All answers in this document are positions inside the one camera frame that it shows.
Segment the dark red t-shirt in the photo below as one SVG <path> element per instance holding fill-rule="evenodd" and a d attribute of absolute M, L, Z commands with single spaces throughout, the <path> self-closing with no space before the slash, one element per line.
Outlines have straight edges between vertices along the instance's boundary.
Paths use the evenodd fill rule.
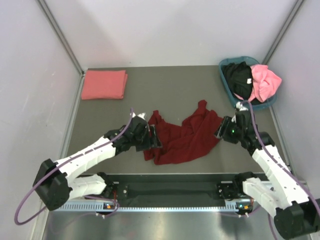
<path fill-rule="evenodd" d="M 155 110 L 148 123 L 155 126 L 161 148 L 143 152 L 144 160 L 155 165 L 181 164 L 206 156 L 219 143 L 215 136 L 222 118 L 207 109 L 207 101 L 198 102 L 195 112 L 181 126 L 166 122 Z"/>

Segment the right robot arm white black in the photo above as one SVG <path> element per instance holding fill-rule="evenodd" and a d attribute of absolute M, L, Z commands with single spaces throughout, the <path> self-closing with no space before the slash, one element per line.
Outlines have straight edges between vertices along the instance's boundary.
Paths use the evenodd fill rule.
<path fill-rule="evenodd" d="M 279 235 L 290 240 L 320 230 L 320 201 L 292 175 L 267 132 L 258 132 L 254 114 L 237 110 L 225 116 L 214 134 L 226 142 L 239 143 L 261 167 L 272 187 L 268 188 L 253 172 L 238 173 L 232 180 L 239 198 L 254 199 L 273 219 Z"/>

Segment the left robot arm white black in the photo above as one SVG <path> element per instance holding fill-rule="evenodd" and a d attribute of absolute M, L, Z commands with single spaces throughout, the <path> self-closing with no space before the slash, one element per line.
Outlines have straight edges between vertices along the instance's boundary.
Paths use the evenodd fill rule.
<path fill-rule="evenodd" d="M 114 187 L 105 173 L 81 175 L 131 147 L 138 152 L 162 147 L 155 125 L 149 124 L 141 115 L 135 115 L 128 124 L 109 130 L 93 144 L 68 157 L 43 161 L 33 183 L 35 192 L 50 211 L 69 200 L 88 195 L 109 198 Z"/>

